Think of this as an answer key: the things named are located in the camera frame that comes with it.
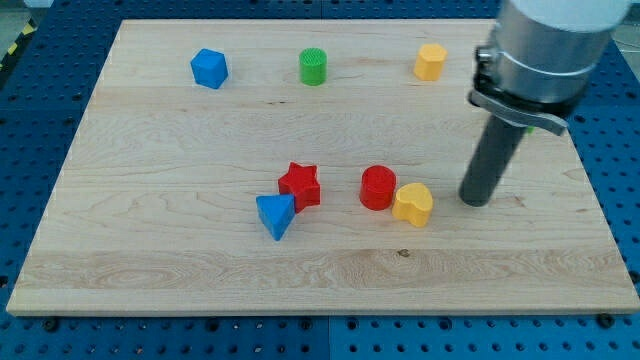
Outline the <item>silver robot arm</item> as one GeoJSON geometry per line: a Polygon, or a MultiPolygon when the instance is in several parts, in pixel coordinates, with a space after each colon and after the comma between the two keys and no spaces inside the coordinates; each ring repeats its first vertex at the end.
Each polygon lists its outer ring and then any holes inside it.
{"type": "Polygon", "coordinates": [[[468,101],[489,112],[458,190],[486,205],[526,130],[562,135],[630,0],[504,0],[476,48],[468,101]]]}

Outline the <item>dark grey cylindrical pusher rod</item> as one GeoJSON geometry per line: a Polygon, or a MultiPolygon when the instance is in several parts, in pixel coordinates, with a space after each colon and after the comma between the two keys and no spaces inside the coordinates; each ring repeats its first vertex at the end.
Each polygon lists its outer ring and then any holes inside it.
{"type": "Polygon", "coordinates": [[[481,207],[489,202],[524,132],[524,127],[498,117],[488,119],[459,187],[459,197],[465,204],[481,207]]]}

